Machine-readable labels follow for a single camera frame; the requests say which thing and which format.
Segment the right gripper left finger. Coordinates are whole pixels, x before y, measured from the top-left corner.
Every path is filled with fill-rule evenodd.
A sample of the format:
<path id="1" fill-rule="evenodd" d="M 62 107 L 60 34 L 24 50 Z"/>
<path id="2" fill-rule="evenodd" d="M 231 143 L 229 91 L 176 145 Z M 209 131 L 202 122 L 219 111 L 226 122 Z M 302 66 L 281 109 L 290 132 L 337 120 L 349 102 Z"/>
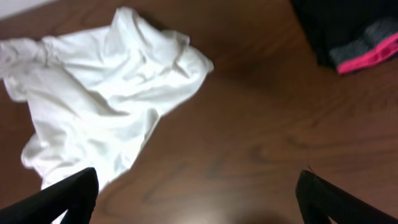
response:
<path id="1" fill-rule="evenodd" d="M 62 223 L 89 224 L 98 192 L 96 171 L 89 167 L 1 209 L 1 223 L 52 223 L 64 215 Z"/>

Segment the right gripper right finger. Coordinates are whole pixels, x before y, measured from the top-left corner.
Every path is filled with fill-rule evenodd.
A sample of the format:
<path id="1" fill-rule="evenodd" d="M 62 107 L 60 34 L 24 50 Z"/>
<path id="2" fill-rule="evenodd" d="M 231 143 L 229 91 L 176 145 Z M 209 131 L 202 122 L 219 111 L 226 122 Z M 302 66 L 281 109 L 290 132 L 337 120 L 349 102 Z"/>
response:
<path id="1" fill-rule="evenodd" d="M 301 171 L 295 188 L 305 224 L 397 224 L 397 219 L 314 173 Z"/>

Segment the white Mr Robot t-shirt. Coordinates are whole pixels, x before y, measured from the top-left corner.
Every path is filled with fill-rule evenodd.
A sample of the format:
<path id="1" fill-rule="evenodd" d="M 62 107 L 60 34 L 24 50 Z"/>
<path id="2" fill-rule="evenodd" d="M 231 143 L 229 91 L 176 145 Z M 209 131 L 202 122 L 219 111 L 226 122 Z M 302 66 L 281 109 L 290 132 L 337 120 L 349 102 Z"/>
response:
<path id="1" fill-rule="evenodd" d="M 120 7 L 108 26 L 1 42 L 1 79 L 29 106 L 21 154 L 47 188 L 96 170 L 105 188 L 127 172 L 160 119 L 189 100 L 214 66 L 187 35 Z"/>

